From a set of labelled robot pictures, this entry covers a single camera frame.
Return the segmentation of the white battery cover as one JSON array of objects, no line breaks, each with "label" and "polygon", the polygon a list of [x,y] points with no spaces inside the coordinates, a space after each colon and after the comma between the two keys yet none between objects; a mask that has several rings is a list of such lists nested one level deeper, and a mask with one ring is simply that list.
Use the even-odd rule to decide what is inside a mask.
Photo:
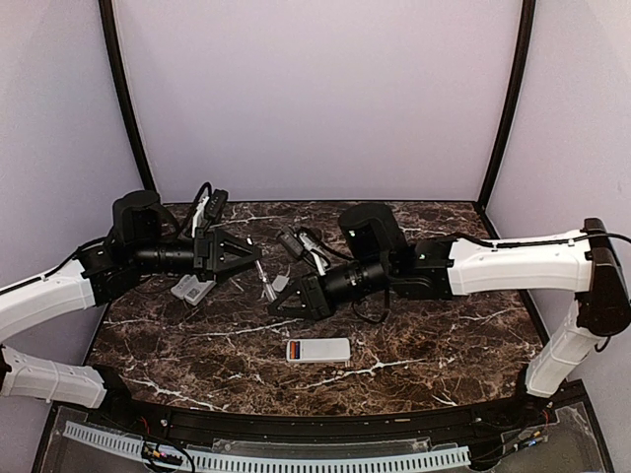
[{"label": "white battery cover", "polygon": [[277,275],[271,286],[276,293],[281,293],[289,284],[290,278],[284,275]]}]

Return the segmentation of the clear handled screwdriver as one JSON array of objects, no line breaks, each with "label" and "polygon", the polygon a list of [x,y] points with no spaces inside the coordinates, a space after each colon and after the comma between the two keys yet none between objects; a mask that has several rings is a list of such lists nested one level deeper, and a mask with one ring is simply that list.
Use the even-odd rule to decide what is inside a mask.
[{"label": "clear handled screwdriver", "polygon": [[273,303],[276,300],[277,296],[271,282],[269,281],[268,275],[263,269],[262,264],[259,260],[255,261],[255,267],[262,284],[263,294],[270,303]]}]

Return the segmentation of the white remote control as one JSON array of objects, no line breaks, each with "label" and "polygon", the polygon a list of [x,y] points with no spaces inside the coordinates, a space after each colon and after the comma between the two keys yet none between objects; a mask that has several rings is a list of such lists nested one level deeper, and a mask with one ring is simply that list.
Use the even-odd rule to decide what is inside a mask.
[{"label": "white remote control", "polygon": [[[297,341],[300,343],[300,359],[288,361],[288,343]],[[345,363],[351,358],[350,341],[347,338],[314,338],[292,339],[286,346],[286,361],[288,363]]]}]

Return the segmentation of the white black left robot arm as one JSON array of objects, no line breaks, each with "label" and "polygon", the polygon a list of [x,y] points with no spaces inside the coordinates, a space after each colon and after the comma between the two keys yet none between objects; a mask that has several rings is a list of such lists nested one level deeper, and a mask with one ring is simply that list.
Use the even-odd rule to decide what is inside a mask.
[{"label": "white black left robot arm", "polygon": [[[260,258],[255,245],[211,226],[184,237],[175,216],[153,190],[114,201],[105,237],[80,245],[58,266],[1,291],[1,339],[57,316],[109,304],[150,275],[225,280]],[[99,409],[119,430],[139,421],[120,376],[106,366],[72,366],[1,346],[1,394]]]}]

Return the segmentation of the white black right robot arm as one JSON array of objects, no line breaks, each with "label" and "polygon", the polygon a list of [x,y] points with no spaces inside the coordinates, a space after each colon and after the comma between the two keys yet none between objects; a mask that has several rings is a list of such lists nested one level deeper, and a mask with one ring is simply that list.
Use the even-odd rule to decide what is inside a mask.
[{"label": "white black right robot arm", "polygon": [[338,226],[352,253],[350,262],[294,281],[268,312],[319,321],[345,303],[392,291],[414,301],[446,301],[476,293],[562,290],[574,300],[563,324],[527,365],[518,394],[503,407],[514,428],[541,410],[541,399],[594,350],[630,324],[630,298],[613,234],[598,218],[559,236],[480,239],[452,234],[406,241],[391,209],[362,203],[346,209]]}]

